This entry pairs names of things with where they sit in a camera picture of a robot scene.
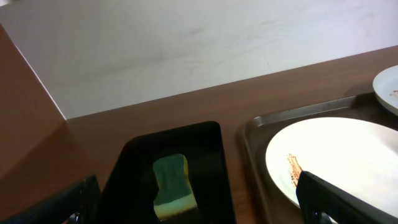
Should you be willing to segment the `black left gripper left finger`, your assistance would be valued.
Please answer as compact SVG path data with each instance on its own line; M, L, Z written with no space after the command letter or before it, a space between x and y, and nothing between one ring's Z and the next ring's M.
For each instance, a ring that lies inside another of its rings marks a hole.
M95 175L89 175L1 224L94 223L100 201Z

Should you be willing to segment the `green yellow sponge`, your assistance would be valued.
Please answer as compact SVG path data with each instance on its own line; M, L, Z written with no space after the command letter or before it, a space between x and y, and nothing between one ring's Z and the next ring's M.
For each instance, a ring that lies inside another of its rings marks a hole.
M163 157L153 163L158 192L154 211L159 220L167 220L197 208L188 174L188 161L182 154Z

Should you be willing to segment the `white plate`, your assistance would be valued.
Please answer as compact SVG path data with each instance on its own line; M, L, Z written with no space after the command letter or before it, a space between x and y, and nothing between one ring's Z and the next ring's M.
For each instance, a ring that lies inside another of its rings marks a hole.
M397 72L398 66L387 68L376 75L373 90L380 104L397 115Z
M301 171L397 216L397 131L352 118L312 118L279 131L265 155L277 188L298 205Z

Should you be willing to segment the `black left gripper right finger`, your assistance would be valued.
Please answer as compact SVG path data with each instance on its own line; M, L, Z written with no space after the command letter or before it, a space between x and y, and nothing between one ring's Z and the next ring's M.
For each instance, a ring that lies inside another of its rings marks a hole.
M352 196L316 175L303 171L296 196L304 224L397 224L397 218Z

